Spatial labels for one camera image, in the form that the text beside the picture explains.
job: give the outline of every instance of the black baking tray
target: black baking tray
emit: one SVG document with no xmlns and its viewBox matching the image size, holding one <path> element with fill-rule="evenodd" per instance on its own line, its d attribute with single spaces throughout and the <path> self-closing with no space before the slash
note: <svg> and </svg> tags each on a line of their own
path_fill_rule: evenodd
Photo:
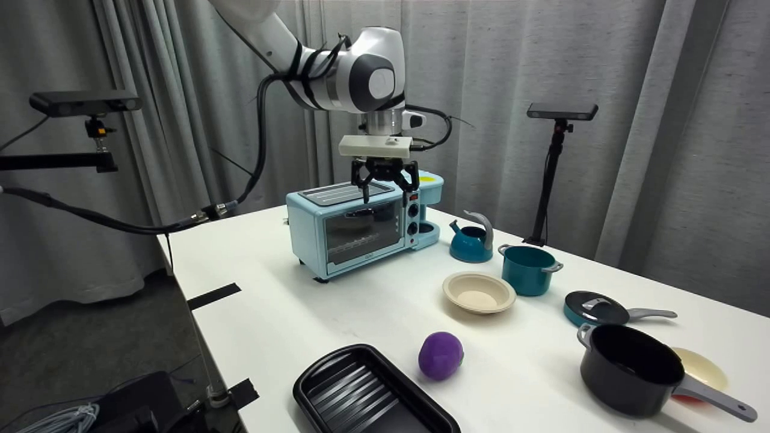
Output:
<svg viewBox="0 0 770 433">
<path fill-rule="evenodd" d="M 293 401 L 319 433 L 459 433 L 457 422 L 367 345 L 315 361 Z"/>
</svg>

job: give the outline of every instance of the black cable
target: black cable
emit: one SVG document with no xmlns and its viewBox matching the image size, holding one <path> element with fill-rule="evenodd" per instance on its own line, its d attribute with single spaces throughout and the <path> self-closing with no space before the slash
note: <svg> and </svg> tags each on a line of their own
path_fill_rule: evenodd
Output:
<svg viewBox="0 0 770 433">
<path fill-rule="evenodd" d="M 242 194 L 237 196 L 237 204 L 244 202 L 244 197 L 253 194 L 253 188 L 258 185 L 258 182 L 263 179 L 263 172 L 264 172 L 264 160 L 267 160 L 267 123 L 264 123 L 264 97 L 267 97 L 267 89 L 269 84 L 279 82 L 279 79 L 287 79 L 283 75 L 269 75 L 260 82 L 258 87 L 258 162 L 254 162 L 254 170 L 253 170 L 253 177 L 247 179 Z"/>
<path fill-rule="evenodd" d="M 423 138 L 413 138 L 413 143 L 415 143 L 419 148 L 412 148 L 412 152 L 427 152 L 427 150 L 433 150 L 433 148 L 444 146 L 444 143 L 453 138 L 453 130 L 454 130 L 453 118 L 454 118 L 454 117 L 448 117 L 448 113 L 436 112 L 436 109 L 427 109 L 427 106 L 415 106 L 415 105 L 407 105 L 407 112 L 430 113 L 430 117 L 441 118 L 441 121 L 448 125 L 448 130 L 442 133 L 442 138 L 436 140 L 436 143 L 433 143 L 433 140 L 423 140 Z"/>
<path fill-rule="evenodd" d="M 21 130 L 19 136 L 15 136 L 11 140 L 0 146 L 0 154 L 11 148 L 15 143 L 19 143 L 21 138 L 30 136 L 33 130 L 38 130 L 42 123 L 47 123 L 47 117 L 40 118 L 38 123 L 33 123 L 30 127 Z"/>
<path fill-rule="evenodd" d="M 219 160 L 223 160 L 223 162 L 228 162 L 231 167 L 235 167 L 240 173 L 254 177 L 253 172 L 247 172 L 244 167 L 240 167 L 235 160 L 222 154 L 217 148 L 208 146 L 208 150 L 212 150 L 212 154 L 217 154 Z"/>
<path fill-rule="evenodd" d="M 318 66 L 318 69 L 321 69 L 315 77 L 311 77 L 311 82 L 312 79 L 321 79 L 321 77 L 326 77 L 329 73 L 331 73 L 331 69 L 333 69 L 333 63 L 336 63 L 336 55 L 340 55 L 340 52 L 341 48 L 348 48 L 348 36 L 340 36 L 340 42 L 336 42 L 336 46 L 329 52 L 329 55 Z"/>
<path fill-rule="evenodd" d="M 169 225 L 169 227 L 135 227 L 135 225 L 128 225 L 128 221 L 121 221 L 121 220 L 111 220 L 111 216 L 90 213 L 90 209 L 72 207 L 72 204 L 60 202 L 60 200 L 54 200 L 54 197 L 51 197 L 45 194 L 38 194 L 38 190 L 0 188 L 0 194 L 36 202 L 40 207 L 69 213 L 69 215 L 75 215 L 78 220 L 86 220 L 86 221 L 93 221 L 93 225 L 101 225 L 101 227 L 109 227 L 109 230 L 115 230 L 115 231 L 135 235 L 135 236 L 176 235 L 176 231 L 186 231 L 186 230 L 199 225 L 196 220 L 186 220 L 186 221 L 176 221 L 176 225 Z"/>
</svg>

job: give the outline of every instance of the plate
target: plate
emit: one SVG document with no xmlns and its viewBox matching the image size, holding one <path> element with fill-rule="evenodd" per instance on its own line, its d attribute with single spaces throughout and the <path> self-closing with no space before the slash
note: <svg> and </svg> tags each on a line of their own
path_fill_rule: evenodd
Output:
<svg viewBox="0 0 770 433">
<path fill-rule="evenodd" d="M 704 358 L 703 355 L 680 349 L 680 346 L 672 346 L 672 351 L 680 358 L 680 366 L 687 375 L 692 375 L 696 381 L 725 392 L 727 391 L 727 375 L 725 372 L 711 364 L 709 358 Z"/>
<path fill-rule="evenodd" d="M 515 292 L 504 280 L 491 275 L 453 275 L 442 283 L 442 295 L 461 310 L 492 315 L 508 310 L 515 302 Z"/>
</svg>

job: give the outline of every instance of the toaster oven window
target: toaster oven window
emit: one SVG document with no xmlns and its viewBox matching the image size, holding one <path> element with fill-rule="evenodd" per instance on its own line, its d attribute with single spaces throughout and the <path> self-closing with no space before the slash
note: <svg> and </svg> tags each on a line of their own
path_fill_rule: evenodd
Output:
<svg viewBox="0 0 770 433">
<path fill-rule="evenodd" d="M 402 202 L 398 200 L 326 220 L 326 257 L 333 266 L 348 262 L 373 251 L 383 251 L 398 242 L 402 242 Z"/>
</svg>

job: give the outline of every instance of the black pot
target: black pot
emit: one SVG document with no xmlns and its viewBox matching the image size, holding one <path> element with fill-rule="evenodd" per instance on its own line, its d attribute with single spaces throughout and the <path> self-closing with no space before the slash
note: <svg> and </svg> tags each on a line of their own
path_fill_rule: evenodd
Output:
<svg viewBox="0 0 770 433">
<path fill-rule="evenodd" d="M 631 415 L 651 416 L 672 396 L 704 401 L 743 422 L 756 422 L 756 410 L 686 375 L 678 357 L 661 342 L 623 325 L 581 325 L 578 339 L 587 346 L 579 375 L 604 404 Z"/>
</svg>

